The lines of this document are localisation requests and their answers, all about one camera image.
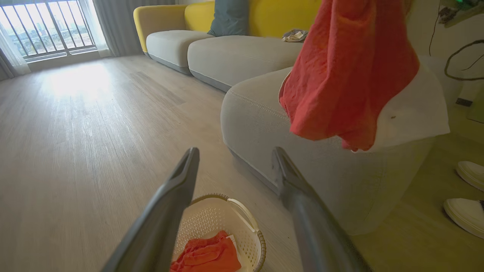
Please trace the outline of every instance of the red garment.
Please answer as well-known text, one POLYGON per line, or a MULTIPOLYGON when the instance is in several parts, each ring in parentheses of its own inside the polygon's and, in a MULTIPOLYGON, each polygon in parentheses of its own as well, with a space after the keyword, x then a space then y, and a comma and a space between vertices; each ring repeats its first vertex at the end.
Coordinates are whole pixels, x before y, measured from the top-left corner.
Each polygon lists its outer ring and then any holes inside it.
POLYGON ((279 102, 294 134, 368 150, 380 111, 419 65, 402 1, 323 0, 279 102))
POLYGON ((241 267, 232 240, 221 230, 212 238, 188 241, 170 272, 235 272, 241 267))

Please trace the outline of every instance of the sofa armrest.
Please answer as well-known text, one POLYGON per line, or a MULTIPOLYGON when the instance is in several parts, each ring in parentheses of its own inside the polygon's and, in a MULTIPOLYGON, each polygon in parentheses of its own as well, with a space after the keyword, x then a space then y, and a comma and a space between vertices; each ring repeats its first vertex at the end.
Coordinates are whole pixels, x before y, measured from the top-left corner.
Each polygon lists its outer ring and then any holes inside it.
POLYGON ((158 5, 137 7, 133 12, 136 31, 143 52, 146 49, 146 37, 151 33, 165 30, 184 30, 185 8, 187 5, 158 5))

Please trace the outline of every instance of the gray curtain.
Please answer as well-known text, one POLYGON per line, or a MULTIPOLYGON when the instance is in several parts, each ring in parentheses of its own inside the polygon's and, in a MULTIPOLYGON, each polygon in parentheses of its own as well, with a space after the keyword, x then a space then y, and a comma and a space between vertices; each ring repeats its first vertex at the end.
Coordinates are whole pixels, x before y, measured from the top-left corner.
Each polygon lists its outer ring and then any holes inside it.
POLYGON ((14 68, 10 65, 7 57, 0 49, 0 80, 13 78, 16 76, 14 68))
POLYGON ((176 0, 94 0, 107 46, 115 57, 141 54, 133 11, 137 7, 173 5, 176 0))

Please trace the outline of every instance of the throw pillow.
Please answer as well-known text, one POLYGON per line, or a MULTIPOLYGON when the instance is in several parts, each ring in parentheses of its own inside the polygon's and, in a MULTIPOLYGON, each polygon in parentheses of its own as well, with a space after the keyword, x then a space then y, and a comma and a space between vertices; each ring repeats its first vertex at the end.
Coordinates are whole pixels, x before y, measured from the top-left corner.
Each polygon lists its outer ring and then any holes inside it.
POLYGON ((247 35, 249 0, 215 0, 215 14, 209 34, 215 37, 247 35))

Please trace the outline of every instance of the folded clothes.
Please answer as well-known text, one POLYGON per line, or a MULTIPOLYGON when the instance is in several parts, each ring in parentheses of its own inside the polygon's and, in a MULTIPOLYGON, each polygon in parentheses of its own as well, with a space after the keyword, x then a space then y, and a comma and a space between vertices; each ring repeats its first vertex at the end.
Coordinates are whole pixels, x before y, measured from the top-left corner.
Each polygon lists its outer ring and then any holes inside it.
POLYGON ((282 41, 288 43, 302 43, 307 34, 308 31, 306 30, 293 29, 282 36, 282 41))
POLYGON ((212 238, 188 241, 170 272, 235 272, 241 267, 237 249, 221 230, 212 238))

